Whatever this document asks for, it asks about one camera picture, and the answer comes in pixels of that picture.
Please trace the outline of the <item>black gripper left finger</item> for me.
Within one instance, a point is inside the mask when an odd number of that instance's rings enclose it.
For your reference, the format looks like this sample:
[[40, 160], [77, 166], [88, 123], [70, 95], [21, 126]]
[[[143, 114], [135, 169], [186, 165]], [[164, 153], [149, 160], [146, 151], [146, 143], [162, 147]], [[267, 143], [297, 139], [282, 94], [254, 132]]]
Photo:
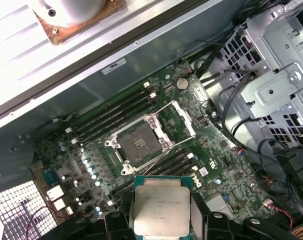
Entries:
[[134, 193], [125, 193], [118, 211], [101, 215], [95, 222], [88, 217], [74, 216], [53, 228], [41, 240], [133, 240], [130, 227], [130, 208]]

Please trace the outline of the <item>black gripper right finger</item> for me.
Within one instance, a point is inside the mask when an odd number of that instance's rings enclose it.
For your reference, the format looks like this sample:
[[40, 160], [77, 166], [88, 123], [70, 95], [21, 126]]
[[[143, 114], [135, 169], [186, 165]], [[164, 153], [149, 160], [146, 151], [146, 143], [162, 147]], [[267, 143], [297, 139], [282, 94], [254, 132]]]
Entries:
[[211, 211], [200, 194], [191, 195], [191, 226], [198, 240], [294, 239], [288, 231], [257, 216], [236, 223], [224, 213]]

